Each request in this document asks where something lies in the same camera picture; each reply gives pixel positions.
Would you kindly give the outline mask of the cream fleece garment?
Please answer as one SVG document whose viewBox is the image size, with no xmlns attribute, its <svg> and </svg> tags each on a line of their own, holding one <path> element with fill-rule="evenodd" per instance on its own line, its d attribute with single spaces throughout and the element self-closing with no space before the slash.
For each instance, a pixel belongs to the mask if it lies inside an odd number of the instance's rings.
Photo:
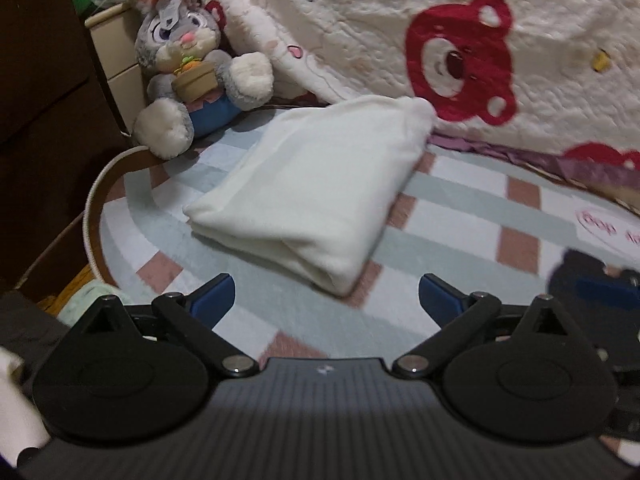
<svg viewBox="0 0 640 480">
<path fill-rule="evenodd" d="M 287 110 L 183 212 L 195 234 L 346 296 L 435 118 L 430 102 L 408 96 Z"/>
</svg>

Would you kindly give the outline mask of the light green cloth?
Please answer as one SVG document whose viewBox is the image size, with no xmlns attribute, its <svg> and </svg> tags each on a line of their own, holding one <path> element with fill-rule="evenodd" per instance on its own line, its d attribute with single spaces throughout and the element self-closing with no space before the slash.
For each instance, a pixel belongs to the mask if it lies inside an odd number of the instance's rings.
<svg viewBox="0 0 640 480">
<path fill-rule="evenodd" d="M 126 292 L 110 284 L 92 280 L 82 285 L 78 292 L 73 293 L 56 318 L 68 327 L 73 326 L 102 296 L 116 296 L 123 304 L 132 304 L 131 298 Z"/>
</svg>

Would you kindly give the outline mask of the black garment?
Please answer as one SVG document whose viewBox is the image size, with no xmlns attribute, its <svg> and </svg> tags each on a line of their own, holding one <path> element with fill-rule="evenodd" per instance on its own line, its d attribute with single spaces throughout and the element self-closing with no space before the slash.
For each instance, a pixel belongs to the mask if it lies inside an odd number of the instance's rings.
<svg viewBox="0 0 640 480">
<path fill-rule="evenodd" d="M 4 292 L 0 301 L 0 344 L 23 359 L 18 381 L 25 396 L 32 395 L 32 383 L 41 365 L 68 332 L 54 316 L 37 308 L 20 292 Z"/>
</svg>

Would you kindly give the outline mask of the cream knitted cloth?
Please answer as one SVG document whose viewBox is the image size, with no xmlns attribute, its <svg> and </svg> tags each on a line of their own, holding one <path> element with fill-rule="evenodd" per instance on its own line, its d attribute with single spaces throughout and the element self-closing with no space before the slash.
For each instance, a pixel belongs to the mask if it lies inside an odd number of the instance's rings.
<svg viewBox="0 0 640 480">
<path fill-rule="evenodd" d="M 0 431 L 1 456 L 12 467 L 25 448 L 42 448 L 50 441 L 42 419 L 18 382 L 24 361 L 1 349 Z"/>
</svg>

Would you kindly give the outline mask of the plaid bed blanket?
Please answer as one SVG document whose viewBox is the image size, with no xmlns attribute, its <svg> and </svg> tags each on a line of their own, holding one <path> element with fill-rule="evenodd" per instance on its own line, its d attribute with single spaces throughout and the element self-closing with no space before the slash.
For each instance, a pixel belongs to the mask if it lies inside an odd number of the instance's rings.
<svg viewBox="0 0 640 480">
<path fill-rule="evenodd" d="M 464 292 L 525 304 L 544 292 L 571 250 L 609 271 L 638 268 L 639 221 L 622 208 L 495 159 L 430 148 L 361 282 L 349 297 L 335 298 L 195 236 L 183 214 L 275 117 L 274 110 L 250 114 L 171 162 L 142 148 L 114 160 L 94 188 L 85 226 L 99 277 L 147 302 L 227 273 L 236 298 L 216 332 L 254 359 L 391 360 L 437 328 L 419 304 L 425 273 Z"/>
</svg>

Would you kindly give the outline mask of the bear print quilt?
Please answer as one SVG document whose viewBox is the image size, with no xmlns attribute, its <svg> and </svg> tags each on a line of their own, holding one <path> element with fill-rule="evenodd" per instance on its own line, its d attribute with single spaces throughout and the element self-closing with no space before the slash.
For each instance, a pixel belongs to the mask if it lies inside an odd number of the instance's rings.
<svg viewBox="0 0 640 480">
<path fill-rule="evenodd" d="M 279 98 L 420 96 L 436 141 L 639 186 L 639 0 L 206 0 Z"/>
</svg>

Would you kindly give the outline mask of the dark wooden cabinet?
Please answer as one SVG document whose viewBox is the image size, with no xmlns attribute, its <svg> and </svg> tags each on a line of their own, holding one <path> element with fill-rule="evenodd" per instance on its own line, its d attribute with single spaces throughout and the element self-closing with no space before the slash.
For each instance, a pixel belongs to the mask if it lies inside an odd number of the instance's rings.
<svg viewBox="0 0 640 480">
<path fill-rule="evenodd" d="M 1 287 L 84 211 L 126 148 L 72 0 L 1 0 Z"/>
</svg>

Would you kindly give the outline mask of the grey plush bunny toy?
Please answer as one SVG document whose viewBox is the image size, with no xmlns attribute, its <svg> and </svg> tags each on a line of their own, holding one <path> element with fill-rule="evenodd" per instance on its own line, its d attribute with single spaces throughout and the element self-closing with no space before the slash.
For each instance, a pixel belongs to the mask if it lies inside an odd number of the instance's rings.
<svg viewBox="0 0 640 480">
<path fill-rule="evenodd" d="M 149 104 L 132 127 L 137 143 L 161 159 L 256 110 L 273 96 L 270 59 L 222 50 L 224 14 L 202 0 L 130 0 L 142 23 L 134 48 L 149 76 Z"/>
</svg>

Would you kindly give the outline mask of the beige bedside drawer unit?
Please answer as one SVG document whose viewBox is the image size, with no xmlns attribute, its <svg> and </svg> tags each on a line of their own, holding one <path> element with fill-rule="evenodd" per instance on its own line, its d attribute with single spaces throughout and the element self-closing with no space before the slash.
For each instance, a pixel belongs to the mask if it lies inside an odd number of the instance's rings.
<svg viewBox="0 0 640 480">
<path fill-rule="evenodd" d="M 106 79 L 106 96 L 126 136 L 146 104 L 145 80 L 134 52 L 140 25 L 141 15 L 128 3 L 115 4 L 85 20 Z"/>
</svg>

